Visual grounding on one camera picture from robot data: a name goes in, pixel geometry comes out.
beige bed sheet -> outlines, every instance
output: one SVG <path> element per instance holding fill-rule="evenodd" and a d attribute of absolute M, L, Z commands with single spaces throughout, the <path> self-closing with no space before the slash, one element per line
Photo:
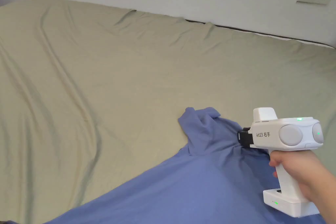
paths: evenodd
<path fill-rule="evenodd" d="M 41 223 L 175 154 L 212 106 L 313 116 L 336 172 L 336 50 L 66 0 L 0 8 L 0 219 Z"/>

device base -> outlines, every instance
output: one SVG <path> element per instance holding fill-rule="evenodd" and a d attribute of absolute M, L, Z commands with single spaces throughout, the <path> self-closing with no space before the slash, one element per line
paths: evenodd
<path fill-rule="evenodd" d="M 281 194 L 279 189 L 263 191 L 265 204 L 292 217 L 304 217 L 320 213 L 313 202 L 305 198 L 291 198 Z"/>

hand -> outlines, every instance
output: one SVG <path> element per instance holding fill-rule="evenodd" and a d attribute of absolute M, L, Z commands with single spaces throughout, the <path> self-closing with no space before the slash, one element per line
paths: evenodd
<path fill-rule="evenodd" d="M 298 182 L 302 194 L 311 200 L 313 184 L 321 179 L 321 172 L 325 170 L 317 156 L 312 151 L 272 151 L 269 165 L 280 164 Z"/>

blue shirt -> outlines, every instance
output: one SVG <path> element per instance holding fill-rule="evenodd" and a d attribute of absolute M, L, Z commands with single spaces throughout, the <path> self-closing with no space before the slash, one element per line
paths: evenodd
<path fill-rule="evenodd" d="M 241 127 L 213 108 L 187 108 L 179 123 L 188 143 L 175 156 L 48 224 L 325 223 L 292 218 L 263 202 L 279 188 L 264 150 L 243 149 Z"/>

white handheld device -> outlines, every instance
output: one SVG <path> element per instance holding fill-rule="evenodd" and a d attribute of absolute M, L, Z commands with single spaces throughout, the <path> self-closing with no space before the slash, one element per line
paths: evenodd
<path fill-rule="evenodd" d="M 238 141 L 246 148 L 299 151 L 317 149 L 324 139 L 320 122 L 313 117 L 278 119 L 273 108 L 253 110 L 250 128 L 238 132 Z M 298 183 L 282 167 L 276 167 L 280 188 L 263 191 L 265 204 L 292 217 L 318 214 L 319 210 L 301 193 Z"/>

